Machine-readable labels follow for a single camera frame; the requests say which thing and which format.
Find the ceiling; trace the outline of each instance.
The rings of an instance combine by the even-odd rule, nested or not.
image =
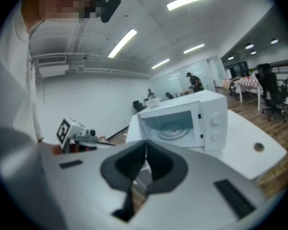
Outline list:
[[[216,46],[220,28],[239,18],[250,0],[202,0],[169,11],[166,4],[175,0],[122,0],[108,23],[100,19],[83,23],[45,21],[30,38],[29,50],[34,62],[47,54],[66,54],[68,63],[86,68],[125,65],[145,69],[170,58],[177,62],[186,57],[183,52],[199,44]],[[131,30],[138,33],[114,59],[108,58],[115,45]]]
[[[271,47],[271,39],[276,38],[281,41],[288,40],[288,25],[282,15],[281,10],[275,4],[269,12],[247,33],[230,51],[223,57],[223,63],[233,62],[228,60],[233,56],[236,60],[246,57],[253,57],[251,51],[258,53]],[[245,49],[247,43],[254,44],[251,49]]]

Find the wooden floor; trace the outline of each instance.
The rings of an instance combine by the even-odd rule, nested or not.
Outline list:
[[[235,113],[243,116],[272,138],[274,138],[284,149],[288,152],[288,109],[286,109],[286,122],[283,123],[282,118],[275,114],[271,118],[271,122],[267,120],[267,114],[262,114],[257,111],[257,96],[250,94],[247,99],[240,103],[240,100],[228,95],[228,91],[224,89],[218,89],[218,92],[225,95],[228,100],[228,108]],[[110,142],[122,144],[125,142],[126,137],[124,133],[127,133],[128,129],[123,130],[111,139]],[[257,184],[262,188],[267,197],[271,197],[282,189],[288,187],[288,153],[285,158],[274,168],[268,171]]]

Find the air vent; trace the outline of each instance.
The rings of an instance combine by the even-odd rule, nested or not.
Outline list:
[[[65,64],[66,56],[50,56],[50,57],[41,57],[38,58],[38,65],[54,65],[54,64]]]

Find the white table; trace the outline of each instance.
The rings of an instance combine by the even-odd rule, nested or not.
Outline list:
[[[130,121],[126,143],[142,139],[138,115],[134,115]],[[253,148],[255,143],[263,144],[264,150],[257,152]],[[190,149],[205,152],[203,148]],[[281,161],[286,153],[268,134],[231,110],[228,110],[226,147],[223,150],[207,152],[249,180],[263,175]]]
[[[238,93],[240,94],[240,102],[243,103],[242,99],[242,92],[246,89],[257,89],[257,97],[258,97],[258,111],[260,112],[260,102],[261,102],[261,94],[260,94],[260,83],[255,77],[242,78],[238,81],[234,82],[235,87],[238,90]]]

